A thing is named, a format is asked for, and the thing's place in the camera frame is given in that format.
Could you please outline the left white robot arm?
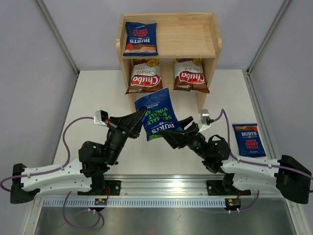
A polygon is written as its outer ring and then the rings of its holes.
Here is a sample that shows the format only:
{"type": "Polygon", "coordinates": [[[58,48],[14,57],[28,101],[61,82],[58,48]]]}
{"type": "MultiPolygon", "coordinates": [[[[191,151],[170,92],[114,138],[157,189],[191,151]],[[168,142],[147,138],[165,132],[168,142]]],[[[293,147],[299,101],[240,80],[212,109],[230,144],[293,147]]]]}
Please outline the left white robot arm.
{"type": "Polygon", "coordinates": [[[70,191],[83,196],[106,193],[104,174],[117,164],[127,139],[139,137],[145,113],[141,109],[123,117],[112,117],[99,110],[92,120],[108,128],[104,144],[86,141],[78,150],[77,158],[68,156],[61,164],[34,168],[15,164],[11,177],[10,203],[27,203],[45,194],[70,191]]]}

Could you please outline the blue Burts sea salt bag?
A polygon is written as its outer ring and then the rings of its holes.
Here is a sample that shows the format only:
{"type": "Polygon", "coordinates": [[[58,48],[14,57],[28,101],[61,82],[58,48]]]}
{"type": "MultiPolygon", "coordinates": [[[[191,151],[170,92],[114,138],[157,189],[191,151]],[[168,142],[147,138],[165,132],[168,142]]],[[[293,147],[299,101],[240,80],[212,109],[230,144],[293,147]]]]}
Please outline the blue Burts sea salt bag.
{"type": "Polygon", "coordinates": [[[141,97],[135,103],[137,111],[146,110],[142,119],[147,141],[158,139],[163,130],[182,130],[175,115],[168,88],[141,97]]]}

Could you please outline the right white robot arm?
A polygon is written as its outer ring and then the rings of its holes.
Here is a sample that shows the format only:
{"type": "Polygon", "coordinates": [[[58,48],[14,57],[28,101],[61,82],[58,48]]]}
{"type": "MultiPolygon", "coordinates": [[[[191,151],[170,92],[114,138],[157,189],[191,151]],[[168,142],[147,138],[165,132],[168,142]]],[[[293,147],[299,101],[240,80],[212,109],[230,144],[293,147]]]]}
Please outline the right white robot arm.
{"type": "Polygon", "coordinates": [[[188,147],[211,173],[222,173],[227,194],[245,190],[271,191],[298,204],[307,204],[312,192],[312,173],[289,155],[280,159],[251,159],[235,156],[223,137],[208,140],[192,123],[186,130],[161,130],[159,134],[173,148],[188,147]]]}

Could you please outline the Chuba cassava chips bag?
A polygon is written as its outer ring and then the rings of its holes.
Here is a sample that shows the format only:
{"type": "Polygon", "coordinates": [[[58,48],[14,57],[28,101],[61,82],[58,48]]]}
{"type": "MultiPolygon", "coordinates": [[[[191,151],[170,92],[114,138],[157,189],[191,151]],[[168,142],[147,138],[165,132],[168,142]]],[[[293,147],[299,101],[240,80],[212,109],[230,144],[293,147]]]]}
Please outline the Chuba cassava chips bag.
{"type": "Polygon", "coordinates": [[[133,64],[126,94],[153,93],[163,88],[159,59],[133,59],[133,64]]]}
{"type": "Polygon", "coordinates": [[[174,59],[173,64],[174,90],[209,93],[200,58],[174,59]]]}

